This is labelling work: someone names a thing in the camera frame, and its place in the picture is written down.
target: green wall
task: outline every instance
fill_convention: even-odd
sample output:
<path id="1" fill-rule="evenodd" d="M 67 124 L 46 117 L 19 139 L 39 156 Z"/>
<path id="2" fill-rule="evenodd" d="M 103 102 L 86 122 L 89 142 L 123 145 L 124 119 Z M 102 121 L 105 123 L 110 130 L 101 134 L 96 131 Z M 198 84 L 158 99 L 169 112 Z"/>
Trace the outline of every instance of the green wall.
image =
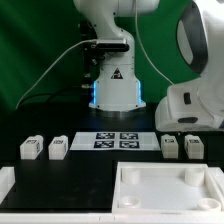
<path id="1" fill-rule="evenodd" d="M 176 44 L 176 25 L 189 0 L 161 0 L 153 14 L 139 17 L 139 31 L 148 55 L 174 83 L 195 78 Z M 83 17 L 73 0 L 0 1 L 0 120 L 15 110 L 23 93 L 68 47 L 80 41 L 77 24 Z M 136 36 L 134 18 L 117 23 Z M 82 57 L 67 55 L 31 94 L 53 93 L 82 79 Z M 147 63 L 136 41 L 136 76 L 146 102 L 158 102 L 169 83 Z"/>

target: white box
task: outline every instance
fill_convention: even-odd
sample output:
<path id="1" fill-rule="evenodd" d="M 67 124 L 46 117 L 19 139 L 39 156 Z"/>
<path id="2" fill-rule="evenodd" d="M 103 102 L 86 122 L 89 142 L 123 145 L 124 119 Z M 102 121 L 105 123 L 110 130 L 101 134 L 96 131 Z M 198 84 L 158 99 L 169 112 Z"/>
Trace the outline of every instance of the white box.
<path id="1" fill-rule="evenodd" d="M 68 151 L 68 137 L 55 137 L 48 148 L 50 160 L 63 160 Z"/>
<path id="2" fill-rule="evenodd" d="M 20 146 L 21 159 L 35 160 L 43 150 L 43 137 L 41 135 L 31 136 Z"/>
<path id="3" fill-rule="evenodd" d="M 204 159 L 204 144 L 198 136 L 185 136 L 184 148 L 189 159 Z"/>
<path id="4" fill-rule="evenodd" d="M 179 146 L 175 136 L 163 135 L 161 149 L 165 159 L 178 159 Z"/>

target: white tray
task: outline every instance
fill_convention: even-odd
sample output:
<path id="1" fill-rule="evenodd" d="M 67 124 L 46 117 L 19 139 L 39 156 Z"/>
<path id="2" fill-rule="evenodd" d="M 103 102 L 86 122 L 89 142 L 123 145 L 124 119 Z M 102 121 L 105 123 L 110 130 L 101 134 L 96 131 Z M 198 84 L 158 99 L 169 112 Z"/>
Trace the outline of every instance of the white tray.
<path id="1" fill-rule="evenodd" d="M 187 184 L 186 169 L 203 170 L 204 184 L 202 186 Z M 197 183 L 198 179 L 197 177 L 194 180 L 196 185 L 200 182 Z M 215 199 L 223 210 L 224 197 L 207 165 L 119 163 L 112 212 L 200 213 L 197 203 L 202 198 Z"/>

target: white plastic part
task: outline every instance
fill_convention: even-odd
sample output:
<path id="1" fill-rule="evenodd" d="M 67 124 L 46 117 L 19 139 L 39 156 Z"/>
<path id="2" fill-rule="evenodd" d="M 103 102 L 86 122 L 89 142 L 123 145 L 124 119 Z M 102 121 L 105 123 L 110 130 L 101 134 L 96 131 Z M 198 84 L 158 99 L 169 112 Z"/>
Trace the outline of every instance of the white plastic part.
<path id="1" fill-rule="evenodd" d="M 161 149 L 165 159 L 178 159 L 179 146 L 175 136 L 163 135 Z"/>
<path id="2" fill-rule="evenodd" d="M 14 167 L 3 167 L 0 170 L 0 204 L 15 184 Z"/>
<path id="3" fill-rule="evenodd" d="M 199 187 L 203 186 L 205 182 L 205 170 L 203 168 L 187 168 L 185 170 L 185 183 Z"/>
<path id="4" fill-rule="evenodd" d="M 122 173 L 126 168 L 140 171 L 137 184 L 123 182 Z M 139 201 L 140 207 L 129 208 L 129 198 L 133 198 L 130 204 L 134 206 Z M 112 213 L 197 216 L 197 203 L 202 198 L 213 198 L 220 202 L 223 213 L 224 195 L 205 164 L 120 162 L 117 168 Z"/>
<path id="5" fill-rule="evenodd" d="M 48 147 L 50 160 L 63 160 L 68 151 L 68 137 L 55 137 Z"/>
<path id="6" fill-rule="evenodd" d="M 70 150 L 159 151 L 154 132 L 77 132 Z"/>
<path id="7" fill-rule="evenodd" d="M 138 14 L 144 15 L 149 12 L 153 12 L 159 5 L 159 0 L 137 0 L 138 2 Z M 119 0 L 118 16 L 130 17 L 135 15 L 135 0 Z"/>
<path id="8" fill-rule="evenodd" d="M 204 159 L 204 144 L 198 136 L 185 136 L 184 148 L 189 159 Z"/>
<path id="9" fill-rule="evenodd" d="M 20 146 L 21 159 L 35 160 L 43 150 L 43 137 L 41 135 L 31 136 Z"/>
<path id="10" fill-rule="evenodd" d="M 217 0 L 194 2 L 203 24 L 208 62 L 200 74 L 201 78 L 169 87 L 167 97 L 156 111 L 156 128 L 159 131 L 223 131 L 224 4 Z M 191 103 L 184 103 L 184 93 L 190 93 Z M 196 118 L 192 123 L 187 120 L 178 122 L 191 117 Z"/>
<path id="11" fill-rule="evenodd" d="M 140 182 L 140 170 L 135 168 L 123 168 L 121 179 L 124 184 L 138 184 Z"/>
<path id="12" fill-rule="evenodd" d="M 224 195 L 224 173 L 218 167 L 210 168 L 209 171 L 214 177 L 217 185 L 219 186 L 220 191 Z"/>
<path id="13" fill-rule="evenodd" d="M 193 53 L 192 53 L 189 41 L 187 39 L 187 34 L 186 34 L 182 21 L 178 23 L 177 41 L 178 41 L 179 49 L 185 61 L 188 64 L 191 64 L 191 62 L 193 61 Z"/>
<path id="14" fill-rule="evenodd" d="M 202 198 L 198 201 L 198 210 L 209 212 L 220 212 L 221 204 L 213 198 Z"/>
<path id="15" fill-rule="evenodd" d="M 89 106 L 108 112 L 128 112 L 145 107 L 146 103 L 141 99 L 141 83 L 135 76 L 134 38 L 114 22 L 116 16 L 135 15 L 135 0 L 74 0 L 74 3 L 91 22 L 98 39 L 125 39 L 129 46 L 127 52 L 105 54 L 100 75 L 94 83 L 94 99 Z M 140 0 L 138 13 L 150 13 L 158 4 L 159 0 Z"/>
<path id="16" fill-rule="evenodd" d="M 119 201 L 120 208 L 140 208 L 141 202 L 139 198 L 132 196 L 125 196 Z"/>

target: white robot body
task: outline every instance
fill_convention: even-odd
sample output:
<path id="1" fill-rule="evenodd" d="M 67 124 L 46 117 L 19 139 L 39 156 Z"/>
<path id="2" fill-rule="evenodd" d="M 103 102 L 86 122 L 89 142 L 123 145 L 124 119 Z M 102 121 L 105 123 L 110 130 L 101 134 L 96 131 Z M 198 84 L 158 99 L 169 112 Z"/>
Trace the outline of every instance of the white robot body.
<path id="1" fill-rule="evenodd" d="M 191 27 L 180 20 L 177 39 L 185 61 L 193 70 L 200 70 L 200 78 L 168 88 L 167 97 L 160 102 L 156 111 L 156 128 L 159 131 L 224 128 L 224 4 L 217 0 L 194 0 L 194 3 L 192 12 L 197 8 L 200 13 L 204 43 L 201 31 L 199 42 L 191 41 L 190 36 L 194 33 L 189 30 L 195 26 L 193 20 Z"/>
<path id="2" fill-rule="evenodd" d="M 91 22 L 99 41 L 125 40 L 129 45 L 127 52 L 106 53 L 89 106 L 106 112 L 129 112 L 145 107 L 141 100 L 141 84 L 135 77 L 134 38 L 114 22 L 116 16 L 135 15 L 135 0 L 74 0 L 74 3 Z M 138 14 L 154 11 L 158 4 L 159 0 L 139 0 Z"/>

